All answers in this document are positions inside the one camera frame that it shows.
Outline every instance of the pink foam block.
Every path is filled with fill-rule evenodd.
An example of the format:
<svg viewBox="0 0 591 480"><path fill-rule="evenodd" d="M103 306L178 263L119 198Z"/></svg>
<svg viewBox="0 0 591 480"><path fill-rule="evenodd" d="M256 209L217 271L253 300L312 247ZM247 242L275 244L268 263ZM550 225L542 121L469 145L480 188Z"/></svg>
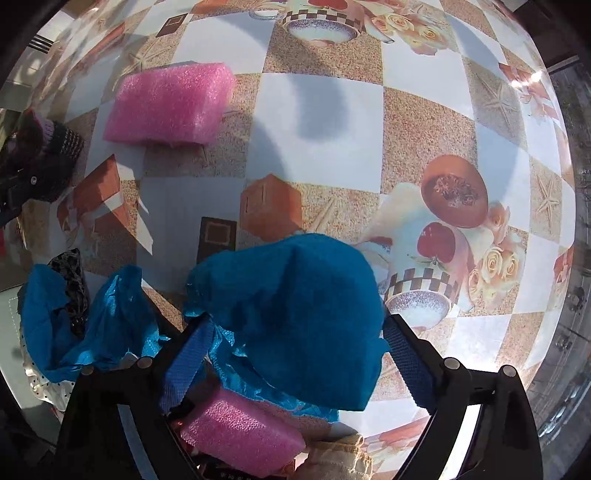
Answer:
<svg viewBox="0 0 591 480"><path fill-rule="evenodd" d="M281 469L306 447L296 428L224 388L187 416L180 434L199 451L260 478Z"/></svg>
<svg viewBox="0 0 591 480"><path fill-rule="evenodd" d="M103 139L210 143L233 87L234 75L223 63L153 69L127 76L117 92Z"/></svg>

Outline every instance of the table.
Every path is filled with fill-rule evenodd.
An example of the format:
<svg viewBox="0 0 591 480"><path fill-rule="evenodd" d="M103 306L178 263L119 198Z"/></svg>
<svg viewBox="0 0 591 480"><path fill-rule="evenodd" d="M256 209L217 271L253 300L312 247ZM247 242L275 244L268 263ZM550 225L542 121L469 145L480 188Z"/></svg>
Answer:
<svg viewBox="0 0 591 480"><path fill-rule="evenodd" d="M123 77L186 62L236 76L216 142L102 139ZM60 200L25 205L26 252L9 225L16 262L77 247L94 292L137 264L182 328L197 261L323 233L364 254L391 311L443 356L512 364L526 386L540 366L572 265L573 169L550 78L501 2L103 0L56 41L33 106L86 146ZM366 411L341 421L381 480L427 413L386 354Z"/></svg>

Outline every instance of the printed starfish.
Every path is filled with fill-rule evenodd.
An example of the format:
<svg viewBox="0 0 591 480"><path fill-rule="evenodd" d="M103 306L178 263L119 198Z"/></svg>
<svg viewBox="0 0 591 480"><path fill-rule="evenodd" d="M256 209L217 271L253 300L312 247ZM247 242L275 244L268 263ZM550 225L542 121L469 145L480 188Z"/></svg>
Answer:
<svg viewBox="0 0 591 480"><path fill-rule="evenodd" d="M148 68L147 64L150 60L152 60L154 57L157 57L160 54L163 54L165 51L168 50L167 47L162 46L159 50L151 52L152 48L156 45L156 43L157 43L156 39L151 40L148 45L148 48L146 49L146 51L143 54L140 54L139 52L137 52L137 53L129 52L127 54L128 58L129 58L129 65L127 65L121 71L119 76L117 77L117 81L115 82L115 85L113 86L113 90L115 90L119 81L121 81L121 79L123 77L129 75L130 73L143 72L146 68Z"/></svg>
<svg viewBox="0 0 591 480"><path fill-rule="evenodd" d="M505 119L505 123L507 124L507 128L511 128L511 121L509 120L509 113L516 113L517 108L513 105L510 105L505 100L505 83L501 82L499 86L495 89L489 83L483 79L480 75L476 74L478 79L484 85L484 88L491 96L491 99L486 102L483 106L484 108L494 108L501 111L503 118Z"/></svg>
<svg viewBox="0 0 591 480"><path fill-rule="evenodd" d="M544 182L542 181L542 178L540 177L539 173L535 174L536 178L538 179L538 185L540 186L540 192L542 194L542 202L540 203L540 206L538 207L538 209L535 211L536 215L539 215L540 213L542 213L543 211L546 211L548 213L548 224L550 226L550 230L552 230L552 225L554 224L554 219L553 219L553 215L552 215L552 208L554 207L554 205L559 205L560 204L560 200L554 198L554 177L550 177L550 181L548 182L548 185L544 185Z"/></svg>

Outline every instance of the blue cloth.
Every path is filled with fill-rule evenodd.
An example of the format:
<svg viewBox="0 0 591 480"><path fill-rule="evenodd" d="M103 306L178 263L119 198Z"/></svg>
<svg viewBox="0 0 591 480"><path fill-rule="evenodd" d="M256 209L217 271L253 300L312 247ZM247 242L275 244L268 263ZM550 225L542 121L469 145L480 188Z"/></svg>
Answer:
<svg viewBox="0 0 591 480"><path fill-rule="evenodd" d="M160 351L166 337L159 336L141 279L141 269L132 265L114 273L96 295L79 339L61 309L70 301L66 281L47 265L33 267L21 324L31 359L49 381L75 381L89 364L111 369L127 352L153 357Z"/></svg>
<svg viewBox="0 0 591 480"><path fill-rule="evenodd" d="M287 410L367 405L388 345L374 274L353 247L306 234L221 252L187 291L185 314L218 326L209 358L224 387Z"/></svg>

